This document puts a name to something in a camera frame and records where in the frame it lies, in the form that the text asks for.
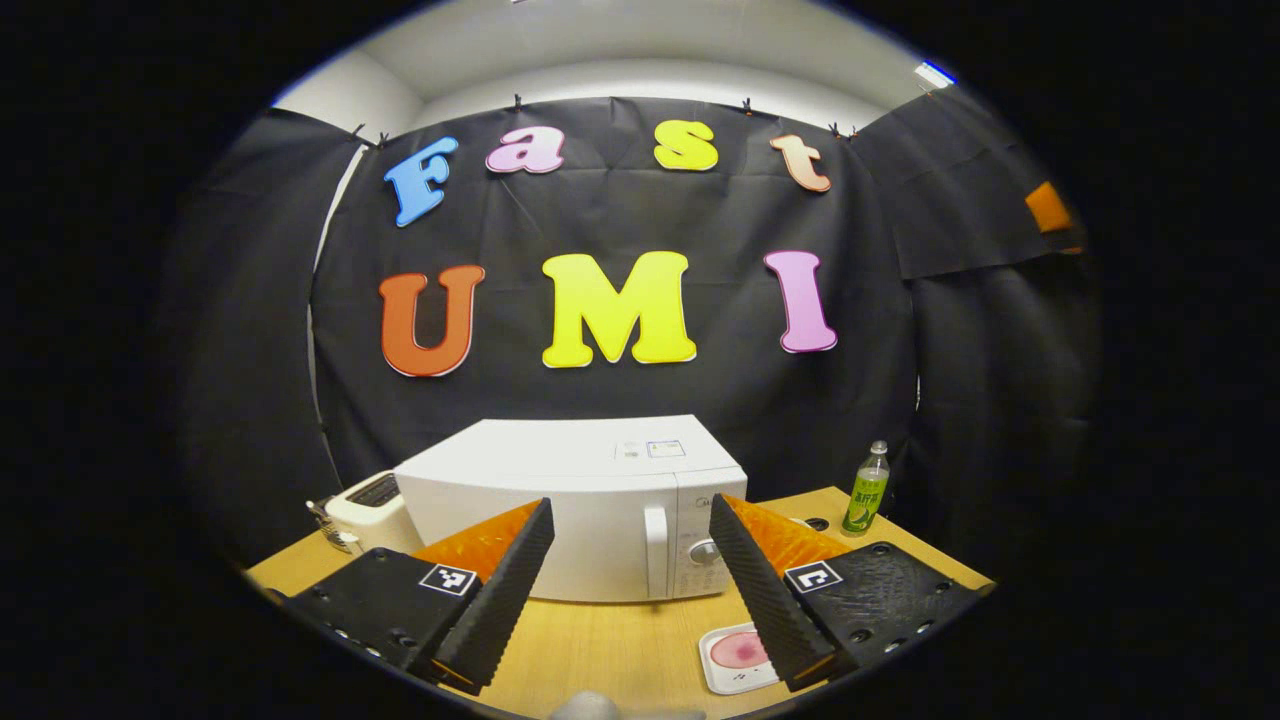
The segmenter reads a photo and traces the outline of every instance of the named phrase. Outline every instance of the bottle label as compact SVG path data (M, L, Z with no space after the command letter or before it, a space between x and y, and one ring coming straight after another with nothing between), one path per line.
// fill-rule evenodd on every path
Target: bottle label
M845 512L842 527L851 533L860 533L870 527L884 496L888 473L878 468L858 471L854 491L849 496L849 511Z

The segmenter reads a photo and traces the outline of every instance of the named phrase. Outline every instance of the microwave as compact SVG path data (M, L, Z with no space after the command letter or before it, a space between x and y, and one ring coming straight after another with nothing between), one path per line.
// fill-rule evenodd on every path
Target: microwave
M692 415L480 420L394 469L430 544L548 497L556 541L530 597L640 602L723 592L712 497L746 474Z

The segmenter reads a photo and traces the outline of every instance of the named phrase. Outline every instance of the yellow letter m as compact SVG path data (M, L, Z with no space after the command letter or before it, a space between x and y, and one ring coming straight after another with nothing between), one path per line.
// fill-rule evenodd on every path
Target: yellow letter m
M582 322L590 328L605 360L617 363L640 320L640 340L631 356L640 363L687 363L698 346L685 333L685 307L680 278L689 260L678 252L645 252L631 268L622 292L590 255L557 255L543 263L543 273L556 282L556 327L552 346L543 351L548 368L582 368L591 364L591 348L582 345Z

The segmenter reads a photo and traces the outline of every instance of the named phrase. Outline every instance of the white ceiling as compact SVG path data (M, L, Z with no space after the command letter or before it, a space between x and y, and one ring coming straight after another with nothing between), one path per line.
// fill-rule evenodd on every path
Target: white ceiling
M897 108L920 56L806 0L453 0L357 46L424 101L531 69L616 59L724 63Z

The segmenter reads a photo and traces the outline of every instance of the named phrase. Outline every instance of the plastic bottle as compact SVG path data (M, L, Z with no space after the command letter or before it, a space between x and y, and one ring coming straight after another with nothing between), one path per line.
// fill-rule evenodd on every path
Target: plastic bottle
M884 487L888 484L886 452L888 452L888 443L882 439L873 442L870 456L858 468L854 489L849 493L849 510L845 512L844 521L840 523L840 529L846 536L861 536L876 519L879 501L884 497Z

